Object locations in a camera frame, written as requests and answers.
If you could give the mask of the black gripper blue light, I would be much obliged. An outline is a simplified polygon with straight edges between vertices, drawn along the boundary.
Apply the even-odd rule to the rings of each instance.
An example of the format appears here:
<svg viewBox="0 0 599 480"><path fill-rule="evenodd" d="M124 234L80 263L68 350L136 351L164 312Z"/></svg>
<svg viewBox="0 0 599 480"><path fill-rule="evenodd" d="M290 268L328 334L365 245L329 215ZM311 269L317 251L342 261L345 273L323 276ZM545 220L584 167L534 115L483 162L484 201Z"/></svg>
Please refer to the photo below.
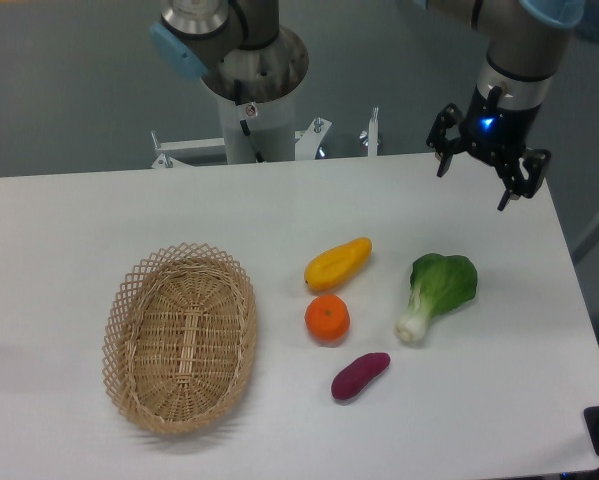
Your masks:
<svg viewBox="0 0 599 480"><path fill-rule="evenodd" d="M552 153L546 149L526 148L526 137L541 105L530 109L509 110L491 105L475 88L467 115L454 103L447 104L436 116L426 138L439 165L437 177L449 170L456 153L467 152L492 167L502 167L504 193L497 209L503 211L513 200L531 199L543 185ZM460 136L447 133L459 126Z"/></svg>

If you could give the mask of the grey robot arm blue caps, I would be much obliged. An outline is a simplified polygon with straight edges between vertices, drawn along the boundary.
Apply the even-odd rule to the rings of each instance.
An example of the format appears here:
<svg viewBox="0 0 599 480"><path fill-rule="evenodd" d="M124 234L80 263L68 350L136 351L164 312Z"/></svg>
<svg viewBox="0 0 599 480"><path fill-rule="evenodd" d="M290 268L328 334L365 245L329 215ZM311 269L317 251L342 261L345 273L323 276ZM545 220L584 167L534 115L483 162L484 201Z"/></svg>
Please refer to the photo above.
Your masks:
<svg viewBox="0 0 599 480"><path fill-rule="evenodd" d="M433 9L486 35L489 45L467 111L448 105L427 137L445 173L460 153L492 167L502 202L530 198L551 155L526 138L585 5L581 1L433 1ZM275 1L164 1L150 37L179 75L216 97L227 159L264 163L296 158L292 96L309 57L279 22Z"/></svg>

